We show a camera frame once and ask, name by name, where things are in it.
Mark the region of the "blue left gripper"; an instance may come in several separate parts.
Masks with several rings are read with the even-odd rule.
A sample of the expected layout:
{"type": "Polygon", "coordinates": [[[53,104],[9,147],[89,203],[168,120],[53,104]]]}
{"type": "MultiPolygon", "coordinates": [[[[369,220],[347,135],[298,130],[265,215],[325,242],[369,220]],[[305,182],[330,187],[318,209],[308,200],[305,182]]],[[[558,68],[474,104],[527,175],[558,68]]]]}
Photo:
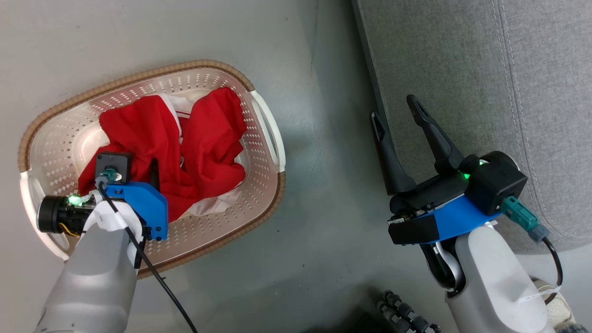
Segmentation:
{"type": "Polygon", "coordinates": [[[153,240],[168,238],[168,202],[160,192],[160,175],[157,159],[150,163],[150,184],[131,182],[110,184],[106,187],[109,198],[127,203],[150,228],[153,240]]]}

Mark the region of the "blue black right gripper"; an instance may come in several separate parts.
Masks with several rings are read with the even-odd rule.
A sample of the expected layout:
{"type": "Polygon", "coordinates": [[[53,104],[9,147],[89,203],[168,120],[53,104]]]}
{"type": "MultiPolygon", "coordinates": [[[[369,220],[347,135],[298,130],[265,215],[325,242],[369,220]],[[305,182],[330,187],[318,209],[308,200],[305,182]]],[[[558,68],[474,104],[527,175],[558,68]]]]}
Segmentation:
{"type": "Polygon", "coordinates": [[[414,122],[423,130],[440,175],[416,186],[398,160],[386,121],[376,111],[370,114],[385,189],[388,195],[395,195],[389,203],[393,217],[388,221],[393,243],[433,244],[497,219],[499,211],[486,215],[465,196],[469,183],[463,173],[441,175],[456,173],[464,156],[415,95],[407,95],[406,102],[414,122]]]}

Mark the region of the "red and white garment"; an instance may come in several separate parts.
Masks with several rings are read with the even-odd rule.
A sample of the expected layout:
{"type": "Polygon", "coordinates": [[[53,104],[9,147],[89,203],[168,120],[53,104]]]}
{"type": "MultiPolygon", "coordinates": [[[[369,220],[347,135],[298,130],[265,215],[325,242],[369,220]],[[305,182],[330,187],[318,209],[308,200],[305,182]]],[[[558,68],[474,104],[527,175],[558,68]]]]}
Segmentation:
{"type": "Polygon", "coordinates": [[[240,104],[230,88],[219,88],[190,104],[188,117],[178,118],[172,96],[142,97],[101,114],[99,125],[109,143],[97,153],[131,154],[133,182],[148,183],[156,160],[173,222],[193,204],[229,192],[245,179],[244,167],[235,162],[246,132],[240,104]]]}

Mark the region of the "white perforated laundry basket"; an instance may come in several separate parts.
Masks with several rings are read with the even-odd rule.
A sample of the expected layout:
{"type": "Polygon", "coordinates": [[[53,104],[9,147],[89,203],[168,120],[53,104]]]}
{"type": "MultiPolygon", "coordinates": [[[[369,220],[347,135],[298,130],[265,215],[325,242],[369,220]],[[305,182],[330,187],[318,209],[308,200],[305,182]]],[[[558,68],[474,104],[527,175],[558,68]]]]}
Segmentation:
{"type": "Polygon", "coordinates": [[[78,194],[78,177],[100,146],[107,144],[98,118],[153,93],[197,101],[217,88],[230,88],[241,99],[246,132],[239,162],[245,181],[226,211],[185,215],[169,224],[167,240],[146,244],[148,259],[159,272],[210,253],[266,222],[277,210],[286,188],[286,155],[280,130],[252,82],[233,66],[194,60],[146,70],[90,89],[51,107],[25,131],[18,151],[24,209],[40,241],[66,261],[78,240],[37,228],[37,211],[46,195],[78,194]]]}

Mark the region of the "grey fabric sofa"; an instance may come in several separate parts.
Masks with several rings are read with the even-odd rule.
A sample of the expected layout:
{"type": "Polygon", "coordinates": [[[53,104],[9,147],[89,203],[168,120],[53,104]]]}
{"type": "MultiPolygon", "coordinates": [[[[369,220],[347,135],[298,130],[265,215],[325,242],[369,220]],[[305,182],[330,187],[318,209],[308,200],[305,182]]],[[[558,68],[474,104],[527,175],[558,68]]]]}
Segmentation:
{"type": "Polygon", "coordinates": [[[463,154],[499,150],[560,251],[592,244],[592,0],[354,0],[379,106],[417,182],[415,95],[463,154]]]}

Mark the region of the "white paper label tag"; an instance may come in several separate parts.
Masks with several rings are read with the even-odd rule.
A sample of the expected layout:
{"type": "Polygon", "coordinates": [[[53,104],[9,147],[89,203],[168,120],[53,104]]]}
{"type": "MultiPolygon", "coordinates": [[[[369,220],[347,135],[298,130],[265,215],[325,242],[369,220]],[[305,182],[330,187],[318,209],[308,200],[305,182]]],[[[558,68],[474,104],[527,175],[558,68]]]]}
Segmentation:
{"type": "Polygon", "coordinates": [[[544,291],[541,291],[537,294],[532,294],[532,295],[520,297],[519,299],[516,300],[516,302],[517,303],[524,303],[524,302],[530,301],[531,299],[535,299],[537,297],[543,297],[546,295],[556,295],[557,293],[559,293],[560,289],[561,289],[561,286],[557,286],[554,289],[544,290],[544,291]]]}

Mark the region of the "white sneaker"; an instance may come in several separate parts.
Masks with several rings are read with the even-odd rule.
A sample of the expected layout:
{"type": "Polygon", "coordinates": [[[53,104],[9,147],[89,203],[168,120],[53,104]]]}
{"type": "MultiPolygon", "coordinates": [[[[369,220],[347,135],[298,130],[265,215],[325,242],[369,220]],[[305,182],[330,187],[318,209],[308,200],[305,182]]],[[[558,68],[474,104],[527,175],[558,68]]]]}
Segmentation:
{"type": "MultiPolygon", "coordinates": [[[[533,278],[532,281],[534,282],[534,285],[536,286],[539,293],[551,291],[554,289],[551,284],[544,280],[533,278]]],[[[560,293],[557,293],[554,299],[547,301],[547,298],[550,298],[551,296],[551,294],[542,295],[542,297],[545,299],[550,322],[555,331],[559,333],[560,329],[568,327],[569,325],[576,325],[577,323],[575,316],[573,315],[573,312],[571,311],[571,308],[569,307],[565,298],[560,293]]]]}

